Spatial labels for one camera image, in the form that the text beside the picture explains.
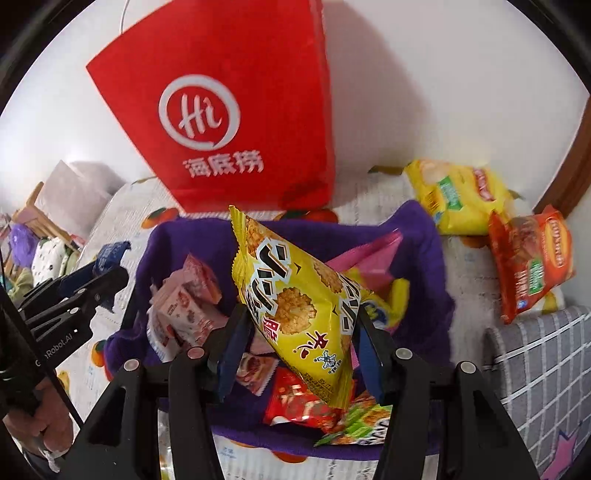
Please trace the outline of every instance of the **brown wooden edge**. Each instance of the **brown wooden edge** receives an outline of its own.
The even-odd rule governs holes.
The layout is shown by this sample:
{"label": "brown wooden edge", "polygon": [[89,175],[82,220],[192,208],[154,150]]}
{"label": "brown wooden edge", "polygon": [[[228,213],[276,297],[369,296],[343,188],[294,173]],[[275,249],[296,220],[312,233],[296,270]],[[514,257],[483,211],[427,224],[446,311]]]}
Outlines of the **brown wooden edge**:
{"label": "brown wooden edge", "polygon": [[566,218],[572,213],[591,186],[591,98],[587,101],[577,136],[560,166],[556,177],[534,208],[535,213],[547,205],[558,209]]}

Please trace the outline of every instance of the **white wall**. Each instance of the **white wall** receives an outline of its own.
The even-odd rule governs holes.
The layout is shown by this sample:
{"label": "white wall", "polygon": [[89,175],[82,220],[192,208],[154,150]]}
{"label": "white wall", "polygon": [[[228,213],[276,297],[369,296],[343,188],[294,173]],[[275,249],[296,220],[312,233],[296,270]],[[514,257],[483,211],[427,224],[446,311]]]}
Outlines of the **white wall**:
{"label": "white wall", "polygon": [[567,305],[591,306],[591,189],[566,219],[573,236],[574,267],[577,274],[562,285]]}
{"label": "white wall", "polygon": [[[48,46],[0,117],[0,206],[58,160],[151,174],[86,63],[116,37],[125,0],[96,0]],[[131,0],[126,26],[165,0]],[[325,0],[340,171],[414,157],[490,162],[532,203],[568,151],[587,91],[505,0]]]}

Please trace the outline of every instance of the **plaid storage bin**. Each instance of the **plaid storage bin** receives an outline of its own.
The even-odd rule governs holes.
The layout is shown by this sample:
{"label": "plaid storage bin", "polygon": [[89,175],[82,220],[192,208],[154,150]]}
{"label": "plaid storage bin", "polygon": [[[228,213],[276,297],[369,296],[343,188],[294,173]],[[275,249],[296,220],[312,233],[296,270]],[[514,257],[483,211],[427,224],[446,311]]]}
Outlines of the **plaid storage bin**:
{"label": "plaid storage bin", "polygon": [[484,360],[541,479],[559,478],[591,431],[591,309],[489,328]]}

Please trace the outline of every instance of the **red paper bag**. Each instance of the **red paper bag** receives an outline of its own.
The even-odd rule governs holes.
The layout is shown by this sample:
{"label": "red paper bag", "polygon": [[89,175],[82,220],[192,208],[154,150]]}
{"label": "red paper bag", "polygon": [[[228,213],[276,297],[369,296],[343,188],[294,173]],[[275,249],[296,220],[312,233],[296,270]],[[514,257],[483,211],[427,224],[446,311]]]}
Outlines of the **red paper bag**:
{"label": "red paper bag", "polygon": [[330,200],[320,0],[173,0],[87,69],[186,211],[313,209]]}

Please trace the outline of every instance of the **purple fabric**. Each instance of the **purple fabric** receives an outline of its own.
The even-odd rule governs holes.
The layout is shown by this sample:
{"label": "purple fabric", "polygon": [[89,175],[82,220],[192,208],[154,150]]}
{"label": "purple fabric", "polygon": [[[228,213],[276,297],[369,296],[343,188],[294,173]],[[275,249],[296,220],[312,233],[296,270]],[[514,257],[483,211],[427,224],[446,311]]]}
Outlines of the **purple fabric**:
{"label": "purple fabric", "polygon": [[31,268],[39,239],[26,225],[15,224],[10,229],[8,243],[12,248],[12,259],[17,267]]}
{"label": "purple fabric", "polygon": [[[441,240],[431,217],[417,202],[405,203],[379,226],[349,226],[306,220],[263,223],[322,261],[400,229],[403,240],[390,272],[395,278],[406,278],[411,287],[408,309],[394,333],[394,339],[426,361],[440,365],[449,363],[448,330],[454,301],[445,289],[446,270]],[[161,286],[171,272],[183,266],[189,253],[208,263],[217,275],[223,294],[218,307],[224,314],[230,315],[237,295],[230,274],[237,249],[230,222],[226,220],[178,219],[156,227],[137,269],[135,292],[139,314],[134,326],[130,330],[116,332],[105,345],[109,371],[116,372],[129,358],[143,359],[145,365],[160,363],[146,337],[145,312],[150,306],[150,285]],[[319,430],[294,424],[272,427],[262,424],[271,385],[272,381],[263,395],[256,397],[245,387],[234,384],[226,401],[213,406],[208,412],[212,430],[232,440],[295,455],[347,460],[379,458],[380,446],[314,448],[314,442],[322,436]]]}

